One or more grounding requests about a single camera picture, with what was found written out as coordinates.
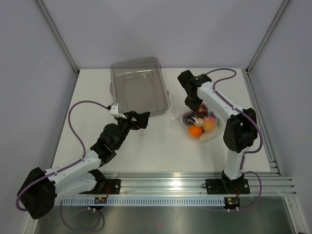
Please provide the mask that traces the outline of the clear zip top bag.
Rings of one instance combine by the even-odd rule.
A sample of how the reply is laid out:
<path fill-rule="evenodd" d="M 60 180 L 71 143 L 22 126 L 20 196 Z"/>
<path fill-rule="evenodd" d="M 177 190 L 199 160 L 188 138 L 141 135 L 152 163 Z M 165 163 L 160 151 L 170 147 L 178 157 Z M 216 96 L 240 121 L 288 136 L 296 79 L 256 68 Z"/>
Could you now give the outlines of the clear zip top bag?
<path fill-rule="evenodd" d="M 170 125 L 189 139 L 208 142 L 220 135 L 223 121 L 211 106 L 202 103 L 196 111 L 189 110 L 173 117 Z"/>

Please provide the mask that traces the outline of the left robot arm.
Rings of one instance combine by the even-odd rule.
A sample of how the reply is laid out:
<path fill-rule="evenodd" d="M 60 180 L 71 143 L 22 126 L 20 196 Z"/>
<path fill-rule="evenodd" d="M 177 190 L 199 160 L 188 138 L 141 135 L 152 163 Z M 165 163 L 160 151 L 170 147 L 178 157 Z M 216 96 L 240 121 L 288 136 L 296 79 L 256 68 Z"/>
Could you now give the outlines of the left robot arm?
<path fill-rule="evenodd" d="M 149 117 L 150 112 L 135 111 L 115 115 L 117 122 L 107 124 L 81 155 L 46 170 L 31 170 L 17 193 L 16 208 L 39 219 L 65 199 L 84 192 L 102 193 L 106 177 L 99 168 L 116 156 L 131 130 L 147 128 Z"/>

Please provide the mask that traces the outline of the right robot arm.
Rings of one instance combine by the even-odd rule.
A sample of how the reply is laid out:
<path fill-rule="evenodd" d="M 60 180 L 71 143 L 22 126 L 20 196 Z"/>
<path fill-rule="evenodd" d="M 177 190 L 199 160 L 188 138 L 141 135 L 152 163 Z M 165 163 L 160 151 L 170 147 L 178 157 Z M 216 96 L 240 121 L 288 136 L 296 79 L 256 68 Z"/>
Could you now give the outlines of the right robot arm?
<path fill-rule="evenodd" d="M 204 102 L 210 105 L 226 124 L 223 141 L 228 148 L 228 156 L 221 174 L 221 187 L 226 193 L 233 193 L 244 179 L 245 155 L 259 152 L 263 145 L 263 137 L 256 123 L 255 111 L 252 108 L 242 109 L 236 106 L 216 88 L 217 83 L 234 78 L 236 71 L 226 68 L 226 71 L 232 71 L 234 74 L 216 82 L 208 76 L 221 70 L 215 69 L 199 76 L 194 76 L 190 70 L 186 70 L 177 79 L 186 91 L 184 103 L 187 107 L 197 112 Z"/>

